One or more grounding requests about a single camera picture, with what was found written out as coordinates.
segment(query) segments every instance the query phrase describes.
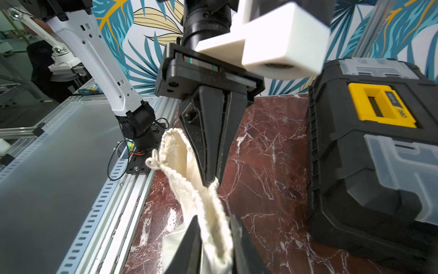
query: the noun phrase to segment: person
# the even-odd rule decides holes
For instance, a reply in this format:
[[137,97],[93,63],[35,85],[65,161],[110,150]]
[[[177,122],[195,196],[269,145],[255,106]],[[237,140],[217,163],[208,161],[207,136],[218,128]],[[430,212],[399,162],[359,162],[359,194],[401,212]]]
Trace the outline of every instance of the person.
[[[41,26],[50,35],[53,35],[55,39],[59,39],[59,37],[54,35],[53,30],[47,23],[36,18],[33,18],[33,21]],[[37,35],[25,24],[23,24],[23,26],[28,33],[34,36]],[[52,65],[54,61],[52,59],[52,46],[49,43],[44,40],[32,43],[27,47],[27,54],[32,64],[31,81],[45,95],[54,101],[57,101],[58,103],[62,103],[72,95],[72,92],[68,89],[68,87],[74,86],[73,81],[54,82],[50,80],[52,77],[52,72],[48,66]]]

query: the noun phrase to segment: clear plastic lid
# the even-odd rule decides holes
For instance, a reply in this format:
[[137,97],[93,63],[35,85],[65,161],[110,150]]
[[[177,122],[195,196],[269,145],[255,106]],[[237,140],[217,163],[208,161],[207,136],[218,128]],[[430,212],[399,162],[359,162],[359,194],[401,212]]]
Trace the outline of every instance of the clear plastic lid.
[[422,210],[416,221],[438,225],[438,146],[366,134],[379,183],[414,192]]
[[405,63],[384,58],[356,58],[339,60],[345,75],[369,75],[374,77],[400,77],[418,79],[418,76]]

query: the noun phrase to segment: red marble tabletop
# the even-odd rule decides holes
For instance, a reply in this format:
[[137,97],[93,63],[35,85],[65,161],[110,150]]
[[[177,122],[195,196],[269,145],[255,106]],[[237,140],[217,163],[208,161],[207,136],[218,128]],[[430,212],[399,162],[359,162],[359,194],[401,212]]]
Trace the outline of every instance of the red marble tabletop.
[[[312,240],[305,224],[307,95],[258,97],[232,143],[218,193],[243,220],[271,273],[399,273]],[[181,207],[158,171],[126,274],[162,273],[162,239],[182,223]]]

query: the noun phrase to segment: label sticker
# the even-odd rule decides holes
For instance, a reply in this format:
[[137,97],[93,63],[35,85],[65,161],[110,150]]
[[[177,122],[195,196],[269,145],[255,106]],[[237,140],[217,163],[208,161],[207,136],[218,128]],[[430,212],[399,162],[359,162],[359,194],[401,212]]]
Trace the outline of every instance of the label sticker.
[[391,101],[391,104],[395,107],[400,107],[403,108],[402,105],[400,104],[400,102],[397,100],[396,96],[390,92],[390,91],[385,91],[386,96],[389,98],[389,101]]

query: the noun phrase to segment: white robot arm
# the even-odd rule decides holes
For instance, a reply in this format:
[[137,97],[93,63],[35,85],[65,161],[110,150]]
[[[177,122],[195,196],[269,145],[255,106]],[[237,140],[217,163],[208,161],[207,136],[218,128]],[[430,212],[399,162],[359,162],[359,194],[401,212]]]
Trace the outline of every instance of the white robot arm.
[[35,23],[35,21],[26,14],[27,11],[25,11],[24,8],[11,7],[8,9],[8,12],[13,19],[19,20],[28,26],[33,32],[52,46],[52,59],[54,63],[49,66],[49,69],[54,75],[72,73],[72,68],[81,63],[81,60],[74,56],[63,43],[53,38],[47,31]]
[[51,29],[71,50],[99,83],[116,116],[126,116],[141,105],[141,96],[129,83],[108,48],[93,14],[85,10],[67,12],[68,20],[53,17],[47,21]]

